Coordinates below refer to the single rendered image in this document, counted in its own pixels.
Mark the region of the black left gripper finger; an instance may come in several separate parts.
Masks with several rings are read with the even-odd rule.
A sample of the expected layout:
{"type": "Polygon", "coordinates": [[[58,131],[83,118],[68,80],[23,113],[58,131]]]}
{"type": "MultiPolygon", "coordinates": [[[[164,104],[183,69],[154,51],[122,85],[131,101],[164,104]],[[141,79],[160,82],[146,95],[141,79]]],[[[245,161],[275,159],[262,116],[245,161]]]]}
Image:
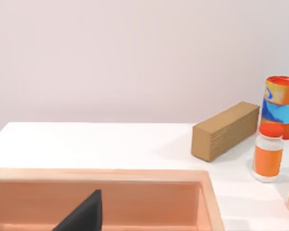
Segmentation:
{"type": "Polygon", "coordinates": [[[102,191],[95,190],[52,231],[102,231],[102,191]]]}

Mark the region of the shallow salmon-coloured box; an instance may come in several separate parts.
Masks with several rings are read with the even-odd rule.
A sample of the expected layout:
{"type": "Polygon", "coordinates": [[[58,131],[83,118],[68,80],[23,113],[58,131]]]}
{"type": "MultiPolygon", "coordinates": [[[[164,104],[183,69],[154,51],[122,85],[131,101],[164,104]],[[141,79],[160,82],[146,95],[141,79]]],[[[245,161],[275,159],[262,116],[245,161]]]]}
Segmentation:
{"type": "Polygon", "coordinates": [[[42,168],[0,168],[0,231],[52,231],[96,190],[101,231],[225,231],[205,170],[42,168]]]}

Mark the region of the brown cardboard block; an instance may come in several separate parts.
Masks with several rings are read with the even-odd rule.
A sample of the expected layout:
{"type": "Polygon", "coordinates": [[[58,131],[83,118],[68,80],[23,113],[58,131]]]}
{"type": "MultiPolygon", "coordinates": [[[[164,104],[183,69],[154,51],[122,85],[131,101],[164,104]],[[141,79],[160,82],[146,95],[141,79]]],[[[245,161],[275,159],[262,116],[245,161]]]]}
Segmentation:
{"type": "Polygon", "coordinates": [[[191,154],[214,161],[256,132],[259,111],[256,104],[240,102],[197,123],[192,130],[191,154]]]}

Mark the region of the white bottle with red cap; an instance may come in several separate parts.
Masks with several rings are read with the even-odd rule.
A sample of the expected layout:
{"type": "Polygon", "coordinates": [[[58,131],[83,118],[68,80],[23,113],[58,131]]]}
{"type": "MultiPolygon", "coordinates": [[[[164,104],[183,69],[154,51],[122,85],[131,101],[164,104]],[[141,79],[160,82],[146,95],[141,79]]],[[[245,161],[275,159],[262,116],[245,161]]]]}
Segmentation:
{"type": "Polygon", "coordinates": [[[253,177],[264,183],[275,180],[279,175],[283,155],[283,127],[277,123],[263,123],[255,141],[252,163],[253,177]]]}

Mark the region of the orange and blue can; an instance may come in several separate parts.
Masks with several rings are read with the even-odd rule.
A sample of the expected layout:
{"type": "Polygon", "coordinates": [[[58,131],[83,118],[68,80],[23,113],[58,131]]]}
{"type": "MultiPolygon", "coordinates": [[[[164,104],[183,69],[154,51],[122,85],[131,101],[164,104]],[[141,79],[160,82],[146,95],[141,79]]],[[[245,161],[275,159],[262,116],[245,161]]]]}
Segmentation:
{"type": "Polygon", "coordinates": [[[261,123],[277,123],[289,140],[289,77],[271,76],[265,81],[261,123]]]}

